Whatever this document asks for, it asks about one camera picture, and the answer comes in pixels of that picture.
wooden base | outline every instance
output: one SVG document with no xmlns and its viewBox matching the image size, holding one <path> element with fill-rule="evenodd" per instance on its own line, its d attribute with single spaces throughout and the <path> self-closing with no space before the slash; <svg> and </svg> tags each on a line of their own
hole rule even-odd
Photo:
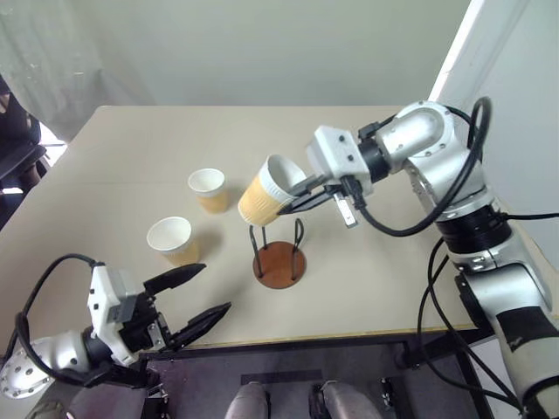
<svg viewBox="0 0 559 419">
<path fill-rule="evenodd" d="M 307 260 L 299 249 L 295 254 L 294 279 L 291 266 L 293 245 L 288 242 L 272 242 L 267 248 L 259 250 L 262 278 L 259 278 L 259 266 L 256 258 L 252 261 L 252 271 L 256 279 L 268 288 L 281 290 L 297 284 L 305 273 Z"/>
</svg>

table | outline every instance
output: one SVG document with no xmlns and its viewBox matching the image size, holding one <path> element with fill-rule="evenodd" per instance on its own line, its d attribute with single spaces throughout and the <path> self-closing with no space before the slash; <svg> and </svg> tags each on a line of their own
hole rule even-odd
<svg viewBox="0 0 559 419">
<path fill-rule="evenodd" d="M 126 268 L 138 283 L 170 269 L 145 241 L 149 225 L 165 216 L 193 223 L 201 262 L 208 265 L 188 284 L 158 296 L 156 305 L 171 330 L 210 306 L 232 302 L 225 318 L 193 347 L 411 332 L 436 229 L 407 238 L 385 236 L 366 223 L 347 230 L 334 204 L 324 204 L 300 215 L 307 233 L 301 245 L 305 276 L 278 291 L 253 277 L 248 226 L 235 205 L 267 155 L 285 155 L 311 173 L 305 146 L 320 124 L 355 133 L 397 110 L 101 107 L 0 231 L 0 345 L 7 343 L 13 316 L 30 289 L 58 256 L 84 253 Z M 220 168 L 227 176 L 233 205 L 224 214 L 206 214 L 187 189 L 188 174 L 203 167 Z M 380 182 L 368 202 L 372 213 L 394 227 L 424 215 L 405 174 Z M 294 216 L 285 216 L 270 224 L 268 240 L 293 240 L 293 222 Z M 557 301 L 557 272 L 534 244 L 529 247 Z M 444 270 L 439 299 L 453 324 L 471 327 L 454 275 L 452 267 Z M 89 325 L 89 282 L 80 262 L 56 270 L 31 311 L 32 337 Z M 426 310 L 425 326 L 439 329 L 431 304 Z"/>
</svg>

paper cup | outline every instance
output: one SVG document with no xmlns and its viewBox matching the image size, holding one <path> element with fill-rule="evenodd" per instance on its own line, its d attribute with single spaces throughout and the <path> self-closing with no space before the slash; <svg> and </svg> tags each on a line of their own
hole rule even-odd
<svg viewBox="0 0 559 419">
<path fill-rule="evenodd" d="M 158 221 L 148 231 L 149 247 L 159 251 L 171 264 L 181 266 L 198 261 L 198 244 L 189 221 L 180 216 L 170 216 Z"/>
<path fill-rule="evenodd" d="M 287 191 L 306 179 L 295 163 L 281 155 L 270 155 L 238 202 L 238 212 L 252 225 L 263 226 L 278 216 L 278 211 L 296 196 Z"/>
<path fill-rule="evenodd" d="M 212 214 L 227 210 L 225 175 L 216 168 L 201 168 L 189 176 L 189 187 L 204 209 Z"/>
</svg>

dark floor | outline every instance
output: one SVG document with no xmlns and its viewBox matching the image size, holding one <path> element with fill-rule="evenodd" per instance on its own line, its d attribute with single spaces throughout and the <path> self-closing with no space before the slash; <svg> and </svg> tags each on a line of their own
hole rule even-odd
<svg viewBox="0 0 559 419">
<path fill-rule="evenodd" d="M 393 411 L 383 409 L 379 380 L 384 376 L 403 376 L 414 417 L 418 419 L 478 417 L 467 392 L 444 384 L 427 367 L 398 370 L 393 358 L 400 348 L 401 345 L 392 344 L 220 354 L 172 362 L 151 361 L 150 366 L 162 375 L 173 419 L 221 419 L 243 377 L 277 372 L 291 373 L 283 374 L 282 379 L 297 380 L 305 374 L 315 379 L 265 384 L 271 396 L 272 419 L 307 419 L 311 384 L 325 380 L 356 386 L 383 412 L 383 417 L 395 418 Z M 454 357 L 437 361 L 437 365 L 450 377 L 461 379 Z M 321 374 L 321 380 L 316 379 L 317 374 Z M 142 397 L 141 390 L 99 386 L 81 391 L 73 400 L 72 411 L 82 419 L 135 419 L 141 415 Z"/>
</svg>

cable connector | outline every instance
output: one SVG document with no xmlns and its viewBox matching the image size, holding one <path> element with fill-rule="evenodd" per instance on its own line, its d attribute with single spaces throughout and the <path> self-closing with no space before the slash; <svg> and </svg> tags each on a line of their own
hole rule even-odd
<svg viewBox="0 0 559 419">
<path fill-rule="evenodd" d="M 345 194 L 353 198 L 353 206 L 356 210 L 360 211 L 367 206 L 367 203 L 363 198 L 363 188 L 361 183 L 354 176 L 342 176 L 340 178 L 340 183 L 342 184 Z"/>
</svg>

